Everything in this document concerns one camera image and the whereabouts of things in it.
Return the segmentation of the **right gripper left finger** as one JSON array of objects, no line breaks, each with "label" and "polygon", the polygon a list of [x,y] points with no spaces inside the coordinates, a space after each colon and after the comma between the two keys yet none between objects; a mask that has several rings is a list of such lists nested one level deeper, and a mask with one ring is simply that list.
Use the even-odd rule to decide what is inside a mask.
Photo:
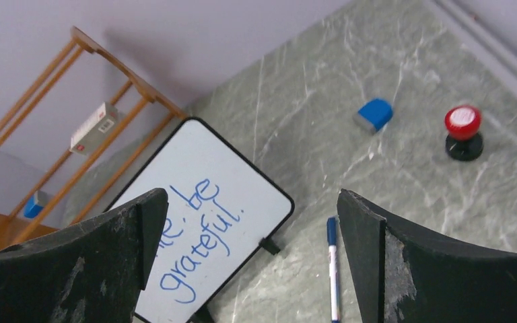
[{"label": "right gripper left finger", "polygon": [[167,211],[155,188],[0,251],[0,322],[132,322]]}]

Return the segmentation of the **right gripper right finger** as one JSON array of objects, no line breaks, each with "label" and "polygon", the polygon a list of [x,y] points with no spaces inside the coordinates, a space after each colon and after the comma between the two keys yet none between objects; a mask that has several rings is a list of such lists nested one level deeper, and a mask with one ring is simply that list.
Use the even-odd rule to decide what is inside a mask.
[{"label": "right gripper right finger", "polygon": [[350,190],[337,215],[363,322],[517,322],[517,253],[445,236]]}]

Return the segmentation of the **white blue marker pen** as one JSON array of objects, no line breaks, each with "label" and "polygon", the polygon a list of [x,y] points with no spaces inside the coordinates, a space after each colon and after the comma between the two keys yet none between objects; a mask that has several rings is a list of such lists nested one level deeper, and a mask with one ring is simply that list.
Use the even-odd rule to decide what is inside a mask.
[{"label": "white blue marker pen", "polygon": [[339,280],[337,258],[337,221],[329,217],[326,221],[326,238],[329,246],[329,282],[331,297],[331,322],[340,322]]}]

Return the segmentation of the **white whiteboard black frame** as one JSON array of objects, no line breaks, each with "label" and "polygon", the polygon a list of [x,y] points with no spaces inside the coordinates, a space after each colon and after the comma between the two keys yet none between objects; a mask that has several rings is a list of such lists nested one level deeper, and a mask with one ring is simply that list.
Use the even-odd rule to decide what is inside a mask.
[{"label": "white whiteboard black frame", "polygon": [[294,211],[293,199],[204,120],[183,120],[110,203],[162,188],[168,213],[136,316],[188,322]]}]

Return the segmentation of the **black whiteboard foot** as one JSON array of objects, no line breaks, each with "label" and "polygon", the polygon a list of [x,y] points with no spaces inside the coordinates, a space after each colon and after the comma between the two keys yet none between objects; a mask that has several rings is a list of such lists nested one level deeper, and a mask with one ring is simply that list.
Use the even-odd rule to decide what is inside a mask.
[{"label": "black whiteboard foot", "polygon": [[271,238],[262,238],[259,242],[259,246],[274,256],[281,251],[281,248]]},{"label": "black whiteboard foot", "polygon": [[189,319],[190,323],[215,323],[207,306],[202,306]]}]

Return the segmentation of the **blue grey whiteboard eraser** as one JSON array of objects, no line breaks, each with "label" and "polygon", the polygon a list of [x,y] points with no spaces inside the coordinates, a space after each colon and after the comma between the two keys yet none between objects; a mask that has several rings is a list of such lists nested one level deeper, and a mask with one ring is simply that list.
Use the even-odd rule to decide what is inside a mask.
[{"label": "blue grey whiteboard eraser", "polygon": [[381,98],[366,102],[353,116],[354,121],[369,133],[377,133],[392,118],[392,105]]}]

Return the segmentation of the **blue cube on shelf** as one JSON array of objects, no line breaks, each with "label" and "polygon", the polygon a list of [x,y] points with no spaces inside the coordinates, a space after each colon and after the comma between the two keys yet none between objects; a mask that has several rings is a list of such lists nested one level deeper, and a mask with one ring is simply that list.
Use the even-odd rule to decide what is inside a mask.
[{"label": "blue cube on shelf", "polygon": [[43,208],[48,204],[49,194],[37,190],[26,202],[24,206],[23,216],[28,219],[35,218]]}]

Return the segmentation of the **red black bottle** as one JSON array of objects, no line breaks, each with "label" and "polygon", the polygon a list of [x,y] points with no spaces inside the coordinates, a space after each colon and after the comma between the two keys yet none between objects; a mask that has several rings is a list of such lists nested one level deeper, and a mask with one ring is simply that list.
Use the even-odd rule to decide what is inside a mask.
[{"label": "red black bottle", "polygon": [[474,106],[463,104],[450,109],[444,117],[447,155],[460,162],[479,158],[484,148],[481,123],[481,111]]}]

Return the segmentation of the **white red box on shelf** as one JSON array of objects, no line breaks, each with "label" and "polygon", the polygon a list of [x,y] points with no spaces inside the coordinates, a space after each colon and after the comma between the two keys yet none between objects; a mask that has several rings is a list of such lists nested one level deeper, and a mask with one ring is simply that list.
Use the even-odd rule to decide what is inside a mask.
[{"label": "white red box on shelf", "polygon": [[119,121],[119,111],[109,102],[103,102],[72,134],[70,152],[89,155],[111,134]]}]

